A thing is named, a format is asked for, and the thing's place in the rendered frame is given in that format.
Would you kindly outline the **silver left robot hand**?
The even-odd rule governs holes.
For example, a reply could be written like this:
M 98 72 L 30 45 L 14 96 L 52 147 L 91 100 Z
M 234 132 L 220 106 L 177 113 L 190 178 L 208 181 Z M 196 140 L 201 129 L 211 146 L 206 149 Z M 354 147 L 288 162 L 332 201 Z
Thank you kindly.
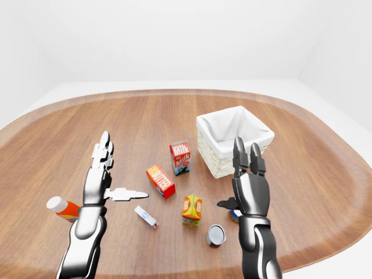
M 85 180 L 83 204 L 104 205 L 106 199 L 113 201 L 129 201 L 130 199 L 147 198 L 148 193 L 130 191 L 126 188 L 110 189 L 112 178 L 110 169 L 113 167 L 114 145 L 110 141 L 108 131 L 104 131 L 100 142 L 95 145 L 92 153 L 93 162 Z

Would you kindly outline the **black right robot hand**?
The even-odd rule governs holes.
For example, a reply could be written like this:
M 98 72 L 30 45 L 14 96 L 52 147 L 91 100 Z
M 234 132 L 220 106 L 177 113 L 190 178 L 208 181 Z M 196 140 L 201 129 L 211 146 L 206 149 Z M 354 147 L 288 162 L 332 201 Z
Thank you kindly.
M 218 206 L 240 210 L 243 215 L 267 216 L 270 204 L 269 185 L 264 177 L 266 166 L 257 143 L 251 145 L 251 152 L 245 152 L 241 137 L 236 137 L 233 149 L 235 169 L 232 186 L 235 197 L 220 201 Z

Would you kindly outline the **white lined wicker basket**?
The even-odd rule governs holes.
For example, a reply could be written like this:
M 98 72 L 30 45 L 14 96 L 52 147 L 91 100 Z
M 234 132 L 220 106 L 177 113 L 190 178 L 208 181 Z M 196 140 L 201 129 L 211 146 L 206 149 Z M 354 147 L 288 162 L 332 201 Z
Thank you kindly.
M 264 152 L 274 139 L 274 132 L 242 106 L 197 116 L 196 127 L 198 151 L 216 179 L 234 173 L 233 148 L 237 136 L 243 139 L 246 152 L 254 142 Z

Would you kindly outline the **silver topped tomato sauce tin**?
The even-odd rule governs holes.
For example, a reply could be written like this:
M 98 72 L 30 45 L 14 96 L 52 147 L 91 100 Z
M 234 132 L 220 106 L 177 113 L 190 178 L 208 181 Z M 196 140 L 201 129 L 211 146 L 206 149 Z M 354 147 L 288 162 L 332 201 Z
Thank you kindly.
M 211 225 L 206 235 L 206 241 L 210 247 L 218 248 L 226 241 L 226 234 L 223 228 L 218 224 Z

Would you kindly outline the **orange bottle with white cap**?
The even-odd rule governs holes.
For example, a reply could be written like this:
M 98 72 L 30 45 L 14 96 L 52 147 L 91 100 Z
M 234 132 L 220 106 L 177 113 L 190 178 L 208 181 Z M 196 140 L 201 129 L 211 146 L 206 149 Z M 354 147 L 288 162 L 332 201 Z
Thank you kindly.
M 71 223 L 74 223 L 79 216 L 78 210 L 80 207 L 73 202 L 64 200 L 60 196 L 52 197 L 46 203 L 46 207 Z

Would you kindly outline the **white cream cheese box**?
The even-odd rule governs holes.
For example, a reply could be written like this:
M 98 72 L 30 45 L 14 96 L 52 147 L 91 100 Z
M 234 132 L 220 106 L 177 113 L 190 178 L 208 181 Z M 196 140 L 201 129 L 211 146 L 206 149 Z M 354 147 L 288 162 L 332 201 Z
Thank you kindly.
M 147 213 L 142 207 L 137 206 L 134 211 L 141 217 L 144 221 L 146 221 L 152 228 L 158 227 L 158 222 L 149 214 Z

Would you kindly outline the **orange juice carton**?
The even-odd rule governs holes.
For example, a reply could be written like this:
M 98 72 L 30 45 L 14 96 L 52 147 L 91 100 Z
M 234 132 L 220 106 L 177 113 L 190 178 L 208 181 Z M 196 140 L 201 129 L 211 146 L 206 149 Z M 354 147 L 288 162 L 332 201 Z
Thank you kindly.
M 196 195 L 184 198 L 182 223 L 183 226 L 198 229 L 202 214 L 202 199 Z

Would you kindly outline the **orange butter box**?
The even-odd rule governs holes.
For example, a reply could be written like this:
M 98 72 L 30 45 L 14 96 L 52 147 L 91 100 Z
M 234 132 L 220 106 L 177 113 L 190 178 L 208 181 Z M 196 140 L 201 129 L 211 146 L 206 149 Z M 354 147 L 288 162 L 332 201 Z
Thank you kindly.
M 164 199 L 169 198 L 175 193 L 176 190 L 174 182 L 158 164 L 148 168 L 146 170 L 146 174 L 152 185 L 157 189 L 158 193 L 160 193 Z

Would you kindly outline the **red milk carton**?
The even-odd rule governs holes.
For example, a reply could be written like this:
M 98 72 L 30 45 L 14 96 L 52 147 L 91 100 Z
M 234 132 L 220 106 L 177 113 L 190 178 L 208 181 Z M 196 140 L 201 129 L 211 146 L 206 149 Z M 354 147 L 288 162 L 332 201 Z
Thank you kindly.
M 171 164 L 176 176 L 188 173 L 190 170 L 191 152 L 187 140 L 170 145 Z

